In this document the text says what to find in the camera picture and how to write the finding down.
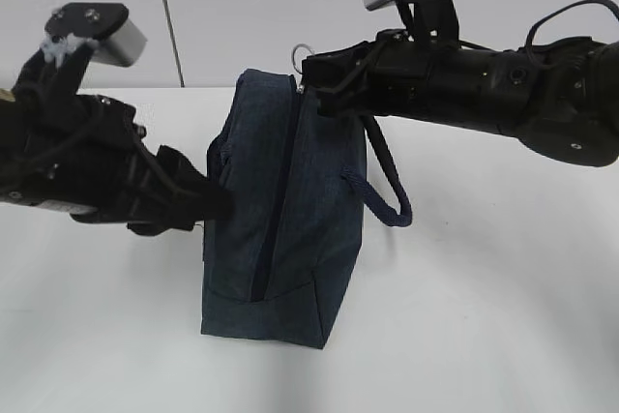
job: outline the bag zipper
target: bag zipper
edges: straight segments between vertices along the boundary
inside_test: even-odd
[[[288,179],[290,177],[290,168],[292,165],[292,156],[294,154],[294,142],[299,128],[299,118],[301,116],[301,104],[303,102],[304,87],[297,87],[294,76],[290,77],[290,86],[292,91],[290,116],[288,120],[288,128],[283,149],[283,157],[280,168],[280,178],[278,179],[278,187],[276,190],[275,202],[267,233],[258,255],[255,271],[253,274],[253,282],[251,283],[251,301],[259,302],[264,300],[264,296],[269,286],[271,278],[271,269],[273,268],[273,253],[275,251],[275,243],[280,229],[281,213],[283,211],[283,202],[286,198],[288,190]]]

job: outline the cable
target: cable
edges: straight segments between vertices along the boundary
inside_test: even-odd
[[[472,48],[473,50],[492,50],[491,48],[484,47],[483,45],[469,43],[467,41],[459,41],[460,45],[463,45],[467,48]]]
[[[181,188],[167,175],[167,173],[159,165],[159,162],[157,161],[157,159],[153,156],[153,154],[151,154],[148,151],[148,149],[146,148],[142,140],[139,138],[137,133],[135,133],[131,122],[129,122],[127,119],[125,119],[125,127],[127,128],[127,131],[129,131],[130,134],[132,135],[133,145],[135,146],[137,153],[142,157],[142,159],[144,159],[148,167],[151,168],[153,173],[155,173],[155,176],[157,177],[157,179],[166,188],[168,188],[170,191],[172,191],[175,194],[181,193],[181,194],[189,195],[193,197],[201,197],[201,195],[197,192],[187,191]]]

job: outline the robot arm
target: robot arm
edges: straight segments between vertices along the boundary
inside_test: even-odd
[[[69,4],[45,30],[15,87],[0,93],[0,201],[144,236],[229,217],[229,192],[178,151],[146,149],[134,107],[77,94],[91,60],[127,67],[139,57],[146,41],[127,8]]]
[[[588,37],[518,50],[465,43],[452,0],[364,0],[396,4],[405,29],[376,41],[313,55],[303,63],[325,116],[396,115],[518,138],[561,162],[605,166],[619,156],[619,43]],[[414,14],[409,10],[414,6]]]

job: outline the navy blue bag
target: navy blue bag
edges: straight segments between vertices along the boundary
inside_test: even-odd
[[[202,334],[322,348],[362,243],[363,205],[389,226],[412,222],[372,117],[326,118],[294,76],[247,70],[208,171],[231,190],[235,215],[204,235]],[[366,136],[400,213],[366,181]]]

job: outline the metal ring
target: metal ring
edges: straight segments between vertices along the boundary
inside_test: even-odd
[[[295,69],[295,71],[298,74],[303,74],[303,72],[299,69],[299,67],[297,66],[297,59],[296,59],[296,55],[297,52],[299,51],[299,49],[305,49],[309,52],[309,55],[315,55],[316,52],[314,52],[313,48],[311,48],[309,45],[307,44],[296,44],[294,46],[294,48],[292,49],[292,54],[290,56],[291,60],[292,60],[292,67]]]

